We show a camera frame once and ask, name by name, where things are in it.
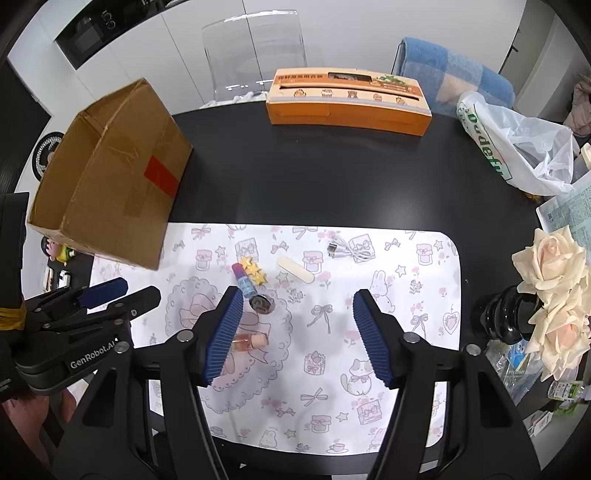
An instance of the blue plaid blanket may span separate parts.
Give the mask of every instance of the blue plaid blanket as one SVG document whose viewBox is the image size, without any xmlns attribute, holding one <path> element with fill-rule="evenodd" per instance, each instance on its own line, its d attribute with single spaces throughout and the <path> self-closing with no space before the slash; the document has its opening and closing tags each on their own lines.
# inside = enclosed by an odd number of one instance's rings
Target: blue plaid blanket
<svg viewBox="0 0 591 480">
<path fill-rule="evenodd" d="M 418 81 L 432 112 L 456 116 L 464 92 L 478 92 L 487 103 L 511 107 L 515 93 L 510 82 L 491 69 L 440 45 L 404 37 L 396 75 Z"/>
</svg>

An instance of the toy figurine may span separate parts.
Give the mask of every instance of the toy figurine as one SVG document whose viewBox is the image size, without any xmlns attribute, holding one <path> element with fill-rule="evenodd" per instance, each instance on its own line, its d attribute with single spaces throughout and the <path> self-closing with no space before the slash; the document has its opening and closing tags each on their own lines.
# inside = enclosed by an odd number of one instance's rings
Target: toy figurine
<svg viewBox="0 0 591 480">
<path fill-rule="evenodd" d="M 49 260 L 51 260 L 52 262 L 55 262 L 57 260 L 58 262 L 61 262 L 64 265 L 67 265 L 67 262 L 74 255 L 76 255 L 76 252 L 70 247 L 59 244 L 46 236 L 44 236 L 41 239 L 41 250 L 43 250 L 43 253 L 45 253 L 49 257 Z"/>
</svg>

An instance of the orange box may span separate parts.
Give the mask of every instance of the orange box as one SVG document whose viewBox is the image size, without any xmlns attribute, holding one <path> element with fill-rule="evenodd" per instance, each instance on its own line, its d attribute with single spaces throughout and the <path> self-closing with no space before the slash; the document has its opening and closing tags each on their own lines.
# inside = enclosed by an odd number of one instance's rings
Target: orange box
<svg viewBox="0 0 591 480">
<path fill-rule="evenodd" d="M 267 112 L 273 125 L 337 125 L 421 137 L 431 122 L 416 80 L 357 69 L 279 69 Z"/>
</svg>

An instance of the yellow star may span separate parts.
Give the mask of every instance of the yellow star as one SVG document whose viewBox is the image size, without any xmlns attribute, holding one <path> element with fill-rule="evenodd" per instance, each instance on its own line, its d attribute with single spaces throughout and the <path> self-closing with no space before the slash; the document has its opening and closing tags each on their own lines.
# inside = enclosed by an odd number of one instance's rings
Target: yellow star
<svg viewBox="0 0 591 480">
<path fill-rule="evenodd" d="M 262 272 L 256 272 L 252 276 L 252 281 L 257 284 L 257 286 L 263 285 L 263 283 L 267 283 L 267 274 Z"/>
<path fill-rule="evenodd" d="M 257 272 L 259 272 L 260 270 L 261 269 L 258 268 L 258 265 L 254 262 L 251 265 L 247 265 L 246 267 L 244 267 L 244 271 L 247 275 L 256 275 Z"/>
<path fill-rule="evenodd" d="M 242 268 L 244 269 L 246 269 L 246 267 L 250 267 L 252 265 L 252 257 L 242 257 L 242 260 L 240 260 L 240 265 L 242 265 Z"/>
</svg>

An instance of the placemat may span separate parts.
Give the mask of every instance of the placemat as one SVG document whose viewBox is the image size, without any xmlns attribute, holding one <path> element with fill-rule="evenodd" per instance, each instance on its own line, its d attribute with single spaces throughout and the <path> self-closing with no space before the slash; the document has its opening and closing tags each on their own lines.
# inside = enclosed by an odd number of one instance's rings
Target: placemat
<svg viewBox="0 0 591 480">
<path fill-rule="evenodd" d="M 367 261 L 330 258 L 339 236 Z M 304 284 L 277 265 L 287 256 L 314 274 Z M 285 452 L 352 455 L 379 449 L 396 391 L 374 376 L 355 326 L 353 294 L 368 288 L 383 312 L 432 345 L 457 349 L 460 261 L 439 232 L 291 225 L 171 223 L 156 272 L 96 258 L 91 284 L 115 277 L 129 292 L 160 289 L 160 306 L 132 322 L 136 346 L 191 328 L 235 285 L 231 265 L 252 257 L 267 276 L 260 292 L 275 310 L 258 315 L 247 301 L 238 331 L 264 332 L 269 345 L 230 353 L 222 375 L 200 389 L 213 435 Z M 151 407 L 162 414 L 160 385 Z M 427 446 L 441 438 L 446 385 L 438 384 Z"/>
</svg>

